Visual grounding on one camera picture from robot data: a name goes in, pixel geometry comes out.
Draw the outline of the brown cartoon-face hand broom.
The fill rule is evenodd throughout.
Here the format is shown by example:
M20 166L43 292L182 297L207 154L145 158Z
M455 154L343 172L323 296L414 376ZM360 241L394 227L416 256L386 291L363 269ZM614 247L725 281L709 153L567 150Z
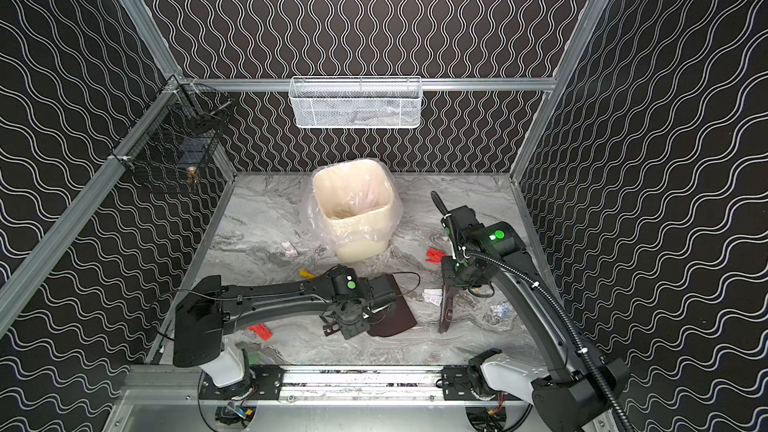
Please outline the brown cartoon-face hand broom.
M462 287L455 281L449 280L442 285L442 295L440 301L440 321L438 332L446 333L453 321L454 299L462 291Z

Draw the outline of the brown plastic dustpan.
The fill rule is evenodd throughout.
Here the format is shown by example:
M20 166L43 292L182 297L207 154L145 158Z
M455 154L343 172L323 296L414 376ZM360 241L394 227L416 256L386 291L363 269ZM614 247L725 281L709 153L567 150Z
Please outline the brown plastic dustpan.
M356 282L358 290L364 291L369 279ZM371 318L364 316L366 295L343 301L334 311L322 315L323 333L331 336L340 333L345 340L367 333L371 337L390 338L413 328L417 321L411 312L399 284L398 296L394 304Z

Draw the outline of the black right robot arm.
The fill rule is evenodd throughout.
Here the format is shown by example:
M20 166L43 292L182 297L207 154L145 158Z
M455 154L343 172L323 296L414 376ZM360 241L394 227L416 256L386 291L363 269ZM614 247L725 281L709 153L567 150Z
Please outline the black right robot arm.
M448 331L460 292L489 286L516 311L545 363L537 369L490 352L477 366L480 395L509 393L530 404L552 431L577 431L607 411L621 430L632 430L619 403L629 379L626 363L606 360L584 337L544 284L514 228L506 222L486 226L468 206L448 209L440 197L433 200L451 244L440 262L439 332Z

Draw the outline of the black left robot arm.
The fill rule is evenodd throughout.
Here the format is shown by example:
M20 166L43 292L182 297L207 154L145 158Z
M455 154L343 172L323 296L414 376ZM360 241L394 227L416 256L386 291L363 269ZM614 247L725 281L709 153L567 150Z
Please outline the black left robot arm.
M172 364L200 369L218 388L248 384L246 353L228 342L229 335L273 320L317 316L325 335L349 340L388 319L399 296L391 274L365 278L344 265L311 279L263 286L226 285L221 276L209 276L175 306Z

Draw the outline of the red paper scrap right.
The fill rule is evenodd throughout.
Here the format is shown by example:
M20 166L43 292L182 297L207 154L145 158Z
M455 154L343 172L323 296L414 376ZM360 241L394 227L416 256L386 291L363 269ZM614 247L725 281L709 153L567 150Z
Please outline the red paper scrap right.
M446 253L442 250L430 247L427 250L425 256L426 256L425 258L426 262L439 264L442 261L442 259L446 256Z

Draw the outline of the red paper scrap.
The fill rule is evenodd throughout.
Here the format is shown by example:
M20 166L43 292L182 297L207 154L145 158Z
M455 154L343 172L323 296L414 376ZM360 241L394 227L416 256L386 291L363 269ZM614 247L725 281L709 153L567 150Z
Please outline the red paper scrap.
M264 324L256 324L250 326L249 330L258 336L262 341L268 341L273 337L272 331Z
M427 250L425 256L426 256L425 258L426 262L439 264L442 261L442 259L446 256L446 253L442 250L430 247Z

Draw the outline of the white printed paper scrap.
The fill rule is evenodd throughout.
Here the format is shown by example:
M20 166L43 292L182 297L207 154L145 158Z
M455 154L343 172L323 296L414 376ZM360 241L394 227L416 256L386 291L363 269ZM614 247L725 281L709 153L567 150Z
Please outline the white printed paper scrap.
M425 288L422 292L422 298L426 303L440 306L443 299L443 292L441 289Z

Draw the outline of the clear blue wrapper right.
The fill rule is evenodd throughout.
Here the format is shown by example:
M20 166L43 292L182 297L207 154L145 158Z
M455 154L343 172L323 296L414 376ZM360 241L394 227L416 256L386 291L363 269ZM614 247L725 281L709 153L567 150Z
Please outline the clear blue wrapper right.
M496 317L499 319L509 317L514 312L514 309L509 302L492 304L489 310L493 317Z

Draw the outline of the pink white scrap near bin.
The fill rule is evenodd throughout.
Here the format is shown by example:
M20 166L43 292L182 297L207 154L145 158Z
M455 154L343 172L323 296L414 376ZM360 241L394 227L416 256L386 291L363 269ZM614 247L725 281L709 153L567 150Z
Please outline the pink white scrap near bin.
M282 242L281 248L286 258L293 259L299 256L299 252L290 241Z

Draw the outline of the red paper scrap left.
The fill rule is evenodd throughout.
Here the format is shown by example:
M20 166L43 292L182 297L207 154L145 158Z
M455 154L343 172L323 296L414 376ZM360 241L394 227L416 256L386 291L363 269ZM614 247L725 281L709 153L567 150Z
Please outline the red paper scrap left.
M272 331L264 324L256 324L250 326L249 330L258 336L262 341L268 341L273 337Z

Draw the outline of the small brass bell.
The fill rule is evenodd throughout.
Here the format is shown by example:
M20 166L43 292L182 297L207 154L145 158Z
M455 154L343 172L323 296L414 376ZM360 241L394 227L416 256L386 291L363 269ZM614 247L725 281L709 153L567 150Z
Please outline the small brass bell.
M192 187L199 183L200 177L199 177L199 171L197 167L188 167L186 169L186 181L189 187Z

